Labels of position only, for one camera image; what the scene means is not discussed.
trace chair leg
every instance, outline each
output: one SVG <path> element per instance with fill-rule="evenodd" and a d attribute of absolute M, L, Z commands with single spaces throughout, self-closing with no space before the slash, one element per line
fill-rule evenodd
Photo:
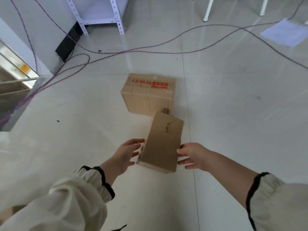
<path fill-rule="evenodd" d="M 265 8 L 266 8 L 266 5 L 267 5 L 267 1 L 268 0 L 264 0 L 263 1 L 262 7 L 261 7 L 260 16 L 263 16 L 265 14 Z"/>
<path fill-rule="evenodd" d="M 206 14 L 205 14 L 205 17 L 203 19 L 203 22 L 207 22 L 209 20 L 209 14 L 210 14 L 210 11 L 211 11 L 211 8 L 212 8 L 212 4 L 213 4 L 213 0 L 210 0 L 208 8 L 206 9 Z"/>

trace white tiled floor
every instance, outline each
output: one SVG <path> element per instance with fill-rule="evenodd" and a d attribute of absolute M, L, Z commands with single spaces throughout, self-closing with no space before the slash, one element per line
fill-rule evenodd
<path fill-rule="evenodd" d="M 207 24 L 248 26 L 293 14 L 300 0 L 214 0 Z M 126 34 L 116 26 L 89 28 L 79 43 L 94 51 L 117 52 L 168 41 L 204 25 L 208 0 L 130 0 Z M 305 2 L 294 18 L 308 19 Z M 266 26 L 253 27 L 259 33 Z M 209 26 L 183 34 L 152 52 L 181 53 L 209 46 L 234 28 Z M 308 41 L 294 49 L 269 42 L 308 65 Z M 76 47 L 75 53 L 85 53 Z M 90 54 L 91 61 L 102 55 Z M 86 61 L 78 56 L 69 68 Z M 72 69 L 55 79 L 73 73 Z M 308 182 L 308 75 L 258 39 L 238 31 L 217 45 L 192 54 L 129 53 L 88 65 L 75 76 L 38 94 L 10 133 L 1 137 L 0 208 L 44 194 L 82 165 L 95 166 L 125 140 L 146 137 L 150 117 L 126 110 L 120 89 L 128 73 L 178 79 L 172 115 L 185 121 L 182 142 L 206 147 L 258 172 L 287 182 Z M 245 210 L 208 173 L 160 174 L 129 168 L 114 184 L 102 230 L 252 230 Z"/>

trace person's right hand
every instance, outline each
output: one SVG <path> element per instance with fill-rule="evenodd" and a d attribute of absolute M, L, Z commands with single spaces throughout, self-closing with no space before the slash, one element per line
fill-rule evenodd
<path fill-rule="evenodd" d="M 188 156 L 188 158 L 179 160 L 178 165 L 189 164 L 185 169 L 201 169 L 207 171 L 207 157 L 212 152 L 203 147 L 200 143 L 184 143 L 181 149 L 177 150 L 179 157 Z"/>

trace paper sheet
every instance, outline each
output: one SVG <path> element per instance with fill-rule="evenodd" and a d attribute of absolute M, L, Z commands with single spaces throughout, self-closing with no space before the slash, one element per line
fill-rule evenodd
<path fill-rule="evenodd" d="M 308 38 L 308 27 L 297 25 L 287 19 L 260 33 L 261 36 L 278 44 L 294 47 Z"/>

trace cardboard box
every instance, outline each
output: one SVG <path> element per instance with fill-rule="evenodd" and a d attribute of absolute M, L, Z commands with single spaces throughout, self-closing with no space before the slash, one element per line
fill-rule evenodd
<path fill-rule="evenodd" d="M 175 172 L 183 125 L 183 120 L 157 111 L 137 164 L 163 173 Z"/>
<path fill-rule="evenodd" d="M 153 116 L 155 111 L 170 114 L 174 78 L 130 73 L 121 90 L 129 112 Z"/>
<path fill-rule="evenodd" d="M 18 205 L 13 206 L 4 212 L 0 214 L 0 226 L 7 221 L 11 216 L 13 216 L 15 213 L 19 212 L 21 209 L 23 209 L 26 205 Z"/>

